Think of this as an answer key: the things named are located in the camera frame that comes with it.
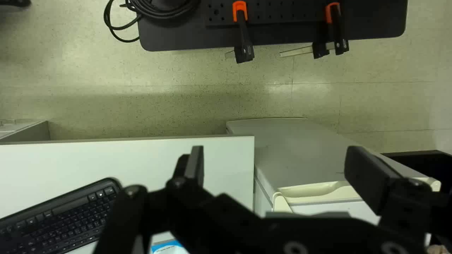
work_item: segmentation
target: black pegboard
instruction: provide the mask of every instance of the black pegboard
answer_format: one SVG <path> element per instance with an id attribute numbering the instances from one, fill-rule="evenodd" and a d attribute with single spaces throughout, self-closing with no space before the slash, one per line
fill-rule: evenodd
<path id="1" fill-rule="evenodd" d="M 233 0 L 207 0 L 206 24 L 221 27 L 231 20 Z M 248 24 L 315 23 L 324 20 L 324 6 L 330 0 L 247 0 Z"/>

